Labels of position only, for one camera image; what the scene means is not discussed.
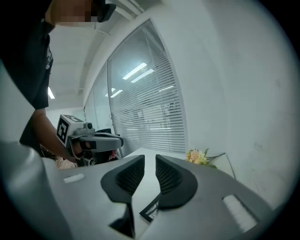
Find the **person's left forearm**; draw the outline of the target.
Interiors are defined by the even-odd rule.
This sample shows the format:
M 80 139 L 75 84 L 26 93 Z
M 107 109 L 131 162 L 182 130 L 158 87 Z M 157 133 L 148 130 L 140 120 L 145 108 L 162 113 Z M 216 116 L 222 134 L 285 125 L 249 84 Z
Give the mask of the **person's left forearm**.
M 45 109 L 35 110 L 32 117 L 32 128 L 40 145 L 51 153 L 67 159 L 70 162 L 76 161 L 68 154 L 66 148 L 56 136 L 56 128 L 46 116 Z

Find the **white window blinds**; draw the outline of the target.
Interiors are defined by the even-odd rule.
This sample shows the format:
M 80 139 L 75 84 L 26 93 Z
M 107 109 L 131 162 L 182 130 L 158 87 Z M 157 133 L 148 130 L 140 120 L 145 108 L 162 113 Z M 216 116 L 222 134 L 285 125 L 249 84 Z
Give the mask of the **white window blinds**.
M 112 121 L 128 155 L 139 148 L 183 153 L 184 116 L 175 73 L 151 20 L 145 21 L 107 61 Z

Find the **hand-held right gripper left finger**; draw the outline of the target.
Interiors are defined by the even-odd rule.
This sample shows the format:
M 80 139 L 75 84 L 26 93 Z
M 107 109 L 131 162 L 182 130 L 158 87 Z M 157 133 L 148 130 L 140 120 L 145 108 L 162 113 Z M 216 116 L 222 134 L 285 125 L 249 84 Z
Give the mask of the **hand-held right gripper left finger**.
M 59 170 L 43 159 L 50 193 L 68 235 L 62 240 L 135 240 L 133 196 L 144 177 L 145 156 Z

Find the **yellow flower bouquet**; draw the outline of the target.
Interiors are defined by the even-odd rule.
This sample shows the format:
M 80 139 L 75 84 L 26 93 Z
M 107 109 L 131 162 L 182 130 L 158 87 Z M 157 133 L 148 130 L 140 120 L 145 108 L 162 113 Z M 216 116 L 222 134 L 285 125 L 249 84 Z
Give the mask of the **yellow flower bouquet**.
M 190 149 L 187 153 L 186 153 L 186 157 L 185 160 L 187 162 L 190 163 L 194 163 L 196 165 L 202 165 L 202 166 L 207 166 L 210 168 L 214 168 L 217 169 L 217 167 L 212 163 L 212 161 L 222 155 L 224 155 L 225 153 L 221 153 L 219 155 L 216 156 L 210 156 L 208 157 L 209 148 L 207 148 L 204 152 L 199 151 L 198 149 Z

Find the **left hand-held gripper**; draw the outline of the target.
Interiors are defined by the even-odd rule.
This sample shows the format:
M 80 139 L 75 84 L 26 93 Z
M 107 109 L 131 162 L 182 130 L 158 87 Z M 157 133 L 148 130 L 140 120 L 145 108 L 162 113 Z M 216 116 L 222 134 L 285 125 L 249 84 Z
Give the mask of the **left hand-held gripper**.
M 123 138 L 118 135 L 96 133 L 92 123 L 84 122 L 73 115 L 60 115 L 56 136 L 78 166 L 94 164 L 91 152 L 116 150 L 121 148 L 124 143 Z M 80 156 L 74 155 L 73 142 L 83 144 L 83 150 Z

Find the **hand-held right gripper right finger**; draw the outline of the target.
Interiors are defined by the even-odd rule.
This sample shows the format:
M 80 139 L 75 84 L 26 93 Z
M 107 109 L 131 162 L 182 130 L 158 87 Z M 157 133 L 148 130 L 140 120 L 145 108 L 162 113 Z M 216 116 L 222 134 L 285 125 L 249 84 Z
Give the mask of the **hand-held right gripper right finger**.
M 229 174 L 156 155 L 157 216 L 142 240 L 251 240 L 271 207 Z

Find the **person's black shirt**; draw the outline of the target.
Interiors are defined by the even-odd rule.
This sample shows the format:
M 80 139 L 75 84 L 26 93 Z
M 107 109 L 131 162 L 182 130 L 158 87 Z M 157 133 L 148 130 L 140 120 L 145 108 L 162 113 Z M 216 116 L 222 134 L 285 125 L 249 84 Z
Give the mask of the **person's black shirt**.
M 34 111 L 48 104 L 48 87 L 53 55 L 50 32 L 55 26 L 45 21 L 51 0 L 0 0 L 0 60 Z M 32 115 L 20 143 L 41 152 L 32 128 Z

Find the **person's left hand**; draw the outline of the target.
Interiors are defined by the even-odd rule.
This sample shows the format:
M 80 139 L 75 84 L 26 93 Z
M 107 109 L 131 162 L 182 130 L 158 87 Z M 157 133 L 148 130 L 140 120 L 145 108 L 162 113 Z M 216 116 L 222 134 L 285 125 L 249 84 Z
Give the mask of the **person's left hand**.
M 71 142 L 71 150 L 75 160 L 79 160 L 82 155 L 82 148 L 79 142 Z

